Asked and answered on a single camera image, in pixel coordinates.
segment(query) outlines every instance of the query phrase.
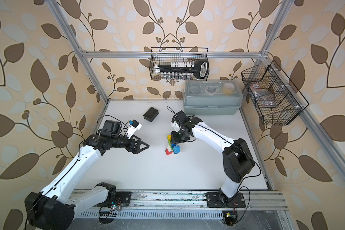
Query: stacked blocks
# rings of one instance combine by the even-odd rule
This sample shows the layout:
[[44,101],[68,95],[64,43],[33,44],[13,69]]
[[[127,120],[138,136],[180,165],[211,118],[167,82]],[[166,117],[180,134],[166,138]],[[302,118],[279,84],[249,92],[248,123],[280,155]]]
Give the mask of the stacked blocks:
[[167,136],[167,141],[168,141],[168,145],[167,145],[167,148],[165,150],[166,155],[170,155],[173,152],[174,152],[174,154],[180,153],[180,146],[176,145],[174,143],[173,144],[171,143],[171,135]]

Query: gray plastic storage box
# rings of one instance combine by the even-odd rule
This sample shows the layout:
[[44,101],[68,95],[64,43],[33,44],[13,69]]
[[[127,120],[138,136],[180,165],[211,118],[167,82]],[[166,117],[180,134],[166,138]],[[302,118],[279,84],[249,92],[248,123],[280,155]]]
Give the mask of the gray plastic storage box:
[[183,96],[186,115],[234,115],[243,94],[234,80],[188,80]]

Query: blue block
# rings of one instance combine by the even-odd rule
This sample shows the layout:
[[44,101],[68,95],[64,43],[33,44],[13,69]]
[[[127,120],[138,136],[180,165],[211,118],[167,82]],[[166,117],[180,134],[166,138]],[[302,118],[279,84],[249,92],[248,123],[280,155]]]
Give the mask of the blue block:
[[180,146],[176,145],[176,146],[173,147],[172,150],[173,150],[174,154],[178,154],[178,153],[180,153]]

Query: black box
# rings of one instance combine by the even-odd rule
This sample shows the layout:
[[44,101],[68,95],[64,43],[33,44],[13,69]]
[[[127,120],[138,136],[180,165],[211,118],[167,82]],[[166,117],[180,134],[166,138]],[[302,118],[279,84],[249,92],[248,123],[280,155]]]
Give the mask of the black box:
[[155,117],[159,114],[159,111],[153,107],[149,108],[148,111],[143,115],[143,117],[149,121],[152,122]]

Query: red block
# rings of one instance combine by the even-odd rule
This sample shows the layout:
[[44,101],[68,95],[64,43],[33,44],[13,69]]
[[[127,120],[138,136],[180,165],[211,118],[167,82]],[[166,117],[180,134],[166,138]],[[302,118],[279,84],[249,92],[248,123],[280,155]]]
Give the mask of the red block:
[[171,152],[169,152],[169,150],[167,150],[167,148],[165,149],[165,152],[166,152],[166,155],[170,155],[170,154],[172,154],[173,152],[171,151]]

